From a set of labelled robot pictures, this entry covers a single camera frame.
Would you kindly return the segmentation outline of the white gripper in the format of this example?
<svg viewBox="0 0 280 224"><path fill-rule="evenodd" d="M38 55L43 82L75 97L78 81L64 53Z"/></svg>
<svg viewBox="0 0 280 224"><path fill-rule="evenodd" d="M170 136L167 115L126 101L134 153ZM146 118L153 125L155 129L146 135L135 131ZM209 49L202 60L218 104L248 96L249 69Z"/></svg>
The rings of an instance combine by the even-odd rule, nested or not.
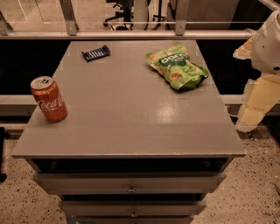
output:
<svg viewBox="0 0 280 224"><path fill-rule="evenodd" d="M240 132L255 129L280 101L280 23L279 11L273 11L253 38L237 48L233 57L250 60L263 72L257 80L248 80L235 125Z"/></svg>

